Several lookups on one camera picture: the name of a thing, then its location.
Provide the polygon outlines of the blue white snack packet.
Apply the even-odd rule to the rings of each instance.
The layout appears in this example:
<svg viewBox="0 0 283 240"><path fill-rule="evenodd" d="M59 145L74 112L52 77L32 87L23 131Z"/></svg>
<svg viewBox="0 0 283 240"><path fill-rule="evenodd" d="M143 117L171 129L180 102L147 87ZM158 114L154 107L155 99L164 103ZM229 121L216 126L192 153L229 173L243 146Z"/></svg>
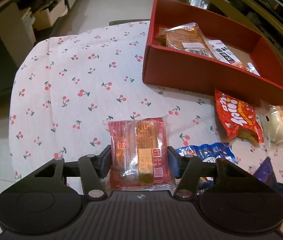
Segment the blue white snack packet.
<svg viewBox="0 0 283 240"><path fill-rule="evenodd" d="M211 145L203 144L200 146L189 145L174 149L181 157L187 155L194 155L199 157L202 162L215 163L216 159L223 158L227 159L232 163L236 163L236 158L231 151L231 145L226 142L215 142Z"/></svg>

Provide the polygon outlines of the purple blue snack packet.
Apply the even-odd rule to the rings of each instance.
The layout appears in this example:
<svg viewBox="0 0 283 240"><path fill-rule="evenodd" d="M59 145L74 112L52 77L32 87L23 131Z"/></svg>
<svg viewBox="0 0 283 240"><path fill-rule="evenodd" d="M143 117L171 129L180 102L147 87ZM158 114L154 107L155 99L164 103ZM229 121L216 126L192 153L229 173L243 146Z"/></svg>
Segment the purple blue snack packet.
<svg viewBox="0 0 283 240"><path fill-rule="evenodd" d="M259 168L253 173L253 176L274 189L278 187L270 157L267 157L262 162Z"/></svg>

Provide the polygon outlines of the red transparent cake packet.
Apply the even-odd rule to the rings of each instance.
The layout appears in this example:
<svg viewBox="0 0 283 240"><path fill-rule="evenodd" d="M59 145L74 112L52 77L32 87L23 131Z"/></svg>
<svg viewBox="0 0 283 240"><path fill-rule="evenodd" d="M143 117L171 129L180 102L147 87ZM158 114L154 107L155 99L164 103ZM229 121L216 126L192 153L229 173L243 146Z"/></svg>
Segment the red transparent cake packet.
<svg viewBox="0 0 283 240"><path fill-rule="evenodd" d="M110 121L113 190L169 190L173 179L163 118Z"/></svg>

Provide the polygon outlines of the red popcorn snack packet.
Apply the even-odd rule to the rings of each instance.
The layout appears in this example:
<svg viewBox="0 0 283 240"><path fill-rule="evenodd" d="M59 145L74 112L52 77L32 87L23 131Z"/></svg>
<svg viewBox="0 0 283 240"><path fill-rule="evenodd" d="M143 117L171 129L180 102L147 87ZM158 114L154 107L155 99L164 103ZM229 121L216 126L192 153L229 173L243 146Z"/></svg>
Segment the red popcorn snack packet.
<svg viewBox="0 0 283 240"><path fill-rule="evenodd" d="M255 108L215 89L217 115L229 140L242 138L263 143L261 126L256 120Z"/></svg>

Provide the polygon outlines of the clear white bun packet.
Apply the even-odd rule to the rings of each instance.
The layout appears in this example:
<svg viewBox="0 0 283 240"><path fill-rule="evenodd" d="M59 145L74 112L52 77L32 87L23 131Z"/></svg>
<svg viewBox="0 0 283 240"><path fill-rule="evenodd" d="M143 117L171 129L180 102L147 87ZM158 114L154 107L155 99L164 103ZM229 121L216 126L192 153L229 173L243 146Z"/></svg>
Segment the clear white bun packet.
<svg viewBox="0 0 283 240"><path fill-rule="evenodd" d="M271 105L261 101L262 118L261 123L264 135L270 143L279 144L283 142L283 105Z"/></svg>

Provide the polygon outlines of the white noodle snack packet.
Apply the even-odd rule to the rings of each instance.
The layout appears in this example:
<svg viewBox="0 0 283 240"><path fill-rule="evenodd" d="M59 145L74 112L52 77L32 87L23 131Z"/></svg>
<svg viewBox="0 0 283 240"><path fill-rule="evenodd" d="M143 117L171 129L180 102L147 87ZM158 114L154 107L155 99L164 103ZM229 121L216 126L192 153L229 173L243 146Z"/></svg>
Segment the white noodle snack packet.
<svg viewBox="0 0 283 240"><path fill-rule="evenodd" d="M240 69L246 70L255 75L260 75L251 62L248 62L246 65L244 65L221 40L208 40L207 42L210 45L212 53L214 54L216 59Z"/></svg>

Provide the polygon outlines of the orange spicy snack packet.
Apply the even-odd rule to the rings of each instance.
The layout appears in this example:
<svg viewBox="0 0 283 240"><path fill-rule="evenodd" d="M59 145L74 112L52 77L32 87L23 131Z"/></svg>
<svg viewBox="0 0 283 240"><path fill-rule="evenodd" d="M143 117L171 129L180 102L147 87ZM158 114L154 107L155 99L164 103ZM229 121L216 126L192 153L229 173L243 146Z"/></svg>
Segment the orange spicy snack packet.
<svg viewBox="0 0 283 240"><path fill-rule="evenodd" d="M170 29L163 28L158 40L162 46L216 59L212 47L195 22Z"/></svg>

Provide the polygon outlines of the white cherry print tablecloth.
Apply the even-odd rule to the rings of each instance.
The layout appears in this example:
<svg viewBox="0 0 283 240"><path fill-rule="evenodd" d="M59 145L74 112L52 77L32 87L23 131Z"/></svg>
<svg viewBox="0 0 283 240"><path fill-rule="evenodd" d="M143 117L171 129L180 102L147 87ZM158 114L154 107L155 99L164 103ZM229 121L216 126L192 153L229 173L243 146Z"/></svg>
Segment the white cherry print tablecloth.
<svg viewBox="0 0 283 240"><path fill-rule="evenodd" d="M76 161L110 143L110 120L162 117L174 147L218 142L211 97L142 82L148 23L52 37L19 68L10 106L15 180L53 158Z"/></svg>

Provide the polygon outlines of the red cardboard box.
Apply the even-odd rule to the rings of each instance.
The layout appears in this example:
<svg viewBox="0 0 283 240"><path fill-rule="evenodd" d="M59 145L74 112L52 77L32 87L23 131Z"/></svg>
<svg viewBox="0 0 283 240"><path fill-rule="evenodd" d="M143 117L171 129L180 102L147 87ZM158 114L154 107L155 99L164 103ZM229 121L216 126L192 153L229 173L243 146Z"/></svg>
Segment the red cardboard box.
<svg viewBox="0 0 283 240"><path fill-rule="evenodd" d="M195 22L203 34L247 53L258 74L216 59L161 46L159 29ZM231 19L185 3L154 0L146 41L142 80L213 95L215 89L258 106L283 105L283 66L266 39Z"/></svg>

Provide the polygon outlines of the white storage box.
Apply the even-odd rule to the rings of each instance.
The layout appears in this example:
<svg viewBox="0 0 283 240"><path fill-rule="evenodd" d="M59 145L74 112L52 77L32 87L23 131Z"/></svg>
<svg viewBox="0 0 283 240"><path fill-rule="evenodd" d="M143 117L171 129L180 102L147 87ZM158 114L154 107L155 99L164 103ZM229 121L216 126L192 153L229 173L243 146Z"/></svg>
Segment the white storage box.
<svg viewBox="0 0 283 240"><path fill-rule="evenodd" d="M33 28L37 31L51 28L55 22L68 13L65 0L51 0L33 14Z"/></svg>

